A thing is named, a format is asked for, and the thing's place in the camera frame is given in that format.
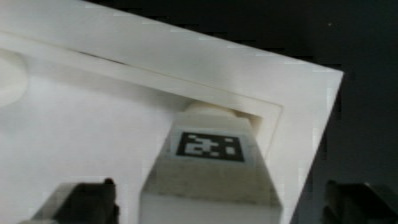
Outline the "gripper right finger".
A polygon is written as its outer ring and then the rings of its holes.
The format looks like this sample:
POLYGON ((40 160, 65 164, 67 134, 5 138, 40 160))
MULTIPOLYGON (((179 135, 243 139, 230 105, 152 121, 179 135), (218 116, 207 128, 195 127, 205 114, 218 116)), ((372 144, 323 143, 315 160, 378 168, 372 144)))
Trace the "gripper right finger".
POLYGON ((324 185, 321 224, 398 224, 398 193, 385 185, 324 185))

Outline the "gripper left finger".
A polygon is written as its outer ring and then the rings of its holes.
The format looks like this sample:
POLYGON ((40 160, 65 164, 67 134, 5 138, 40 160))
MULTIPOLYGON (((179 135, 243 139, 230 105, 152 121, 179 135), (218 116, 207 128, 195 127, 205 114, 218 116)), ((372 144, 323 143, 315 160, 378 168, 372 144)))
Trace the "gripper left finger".
POLYGON ((61 183, 31 218, 19 224, 118 224, 115 183, 61 183))

